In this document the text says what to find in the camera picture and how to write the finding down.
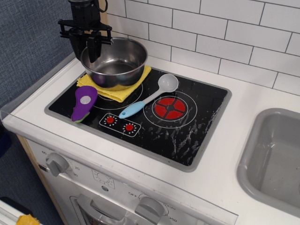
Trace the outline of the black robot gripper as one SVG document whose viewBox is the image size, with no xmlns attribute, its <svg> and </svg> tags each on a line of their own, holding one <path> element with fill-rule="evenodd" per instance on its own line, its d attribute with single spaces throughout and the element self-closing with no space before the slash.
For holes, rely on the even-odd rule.
<svg viewBox="0 0 300 225">
<path fill-rule="evenodd" d="M 98 0 L 70 0 L 71 20 L 58 21 L 60 36 L 68 38 L 78 60 L 87 47 L 90 63 L 101 55 L 102 44 L 112 44 L 112 27 L 101 22 L 101 14 L 108 10 L 108 1 L 101 8 Z"/>
</svg>

